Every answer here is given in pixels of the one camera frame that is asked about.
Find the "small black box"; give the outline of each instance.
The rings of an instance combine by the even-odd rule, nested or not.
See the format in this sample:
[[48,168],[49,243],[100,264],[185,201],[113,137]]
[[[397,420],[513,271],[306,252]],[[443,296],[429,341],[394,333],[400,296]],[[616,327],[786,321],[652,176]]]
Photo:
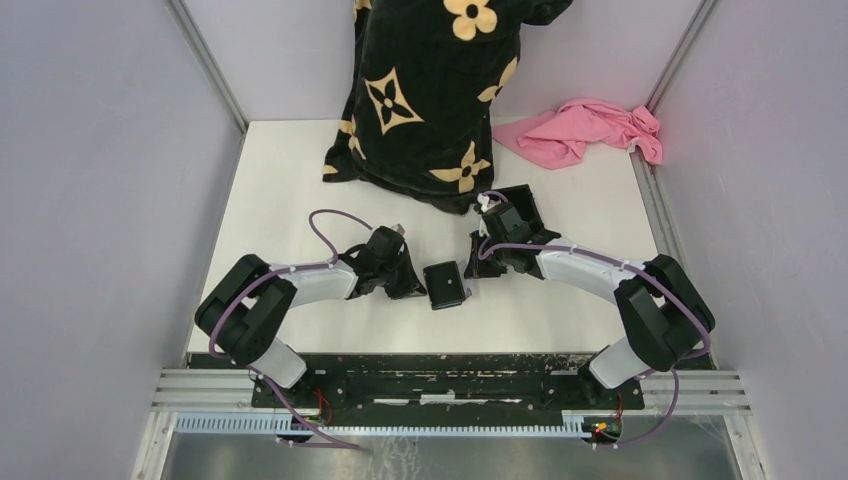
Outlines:
[[465,285],[456,262],[424,267],[424,283],[427,285],[433,310],[455,307],[465,301]]

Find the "cloth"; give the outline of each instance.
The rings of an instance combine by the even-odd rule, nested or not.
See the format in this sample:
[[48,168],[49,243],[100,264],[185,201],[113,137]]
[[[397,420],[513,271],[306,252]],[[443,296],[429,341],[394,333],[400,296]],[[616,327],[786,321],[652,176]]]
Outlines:
[[572,0],[356,0],[353,85],[325,182],[365,180],[463,214],[495,176],[489,107],[522,23]]
[[495,127],[494,137],[519,156],[547,169],[576,165],[586,142],[642,149],[648,163],[662,163],[660,122],[645,107],[628,112],[600,100],[571,100],[556,112]]

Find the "white table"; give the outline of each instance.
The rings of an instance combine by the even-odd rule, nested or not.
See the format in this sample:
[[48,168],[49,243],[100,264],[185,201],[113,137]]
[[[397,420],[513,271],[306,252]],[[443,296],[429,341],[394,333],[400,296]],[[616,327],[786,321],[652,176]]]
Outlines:
[[[449,215],[365,182],[321,182],[324,154],[337,121],[252,122],[204,287],[204,297],[238,258],[256,253],[269,263],[326,259],[307,215],[344,210],[373,226],[400,223],[418,278],[435,263],[468,258],[479,217]],[[549,171],[497,143],[495,187],[527,183],[545,226],[591,248],[631,258],[657,251],[629,155],[591,145],[584,163]],[[369,234],[342,217],[320,216],[339,250]],[[476,353],[594,351],[621,338],[617,309],[576,288],[512,273],[478,280],[459,307],[432,311],[426,297],[389,300],[382,289],[353,301],[325,301],[289,311],[280,338],[296,351]],[[197,327],[189,351],[206,351]]]

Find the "gray floor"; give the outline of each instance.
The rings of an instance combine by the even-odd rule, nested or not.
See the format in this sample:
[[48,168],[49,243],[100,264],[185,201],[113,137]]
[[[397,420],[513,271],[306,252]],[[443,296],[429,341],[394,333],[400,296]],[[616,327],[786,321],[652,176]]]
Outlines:
[[[625,438],[656,423],[626,418]],[[676,418],[654,439],[593,452],[573,439],[353,438],[359,452],[291,449],[254,435],[175,435],[162,478],[189,479],[738,479],[719,418]]]

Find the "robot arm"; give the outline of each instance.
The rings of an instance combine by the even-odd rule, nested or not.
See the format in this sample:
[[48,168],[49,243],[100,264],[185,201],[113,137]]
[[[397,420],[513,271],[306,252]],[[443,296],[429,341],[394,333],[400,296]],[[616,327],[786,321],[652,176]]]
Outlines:
[[[651,369],[668,371],[701,341],[697,328],[683,312],[670,302],[658,303],[661,292],[633,270],[657,280],[707,332],[715,327],[712,313],[673,258],[659,255],[642,262],[578,247],[544,228],[529,187],[512,187],[498,193],[508,201],[480,208],[489,235],[486,245],[512,247],[481,260],[478,246],[473,245],[466,276],[473,277],[473,273],[481,271],[488,272],[484,276],[500,276],[506,266],[511,266],[519,273],[576,286],[616,305],[626,336],[599,352],[580,372],[591,374],[600,387],[616,388]],[[475,233],[472,239],[479,237]]]
[[380,227],[364,245],[340,255],[335,264],[270,265],[256,255],[245,255],[224,276],[195,314],[195,323],[212,335],[227,306],[257,278],[272,271],[279,275],[248,295],[253,306],[239,304],[224,323],[217,345],[233,362],[251,366],[290,388],[306,372],[306,363],[276,338],[289,309],[321,300],[350,300],[383,287],[392,299],[427,292],[412,269],[403,229]]

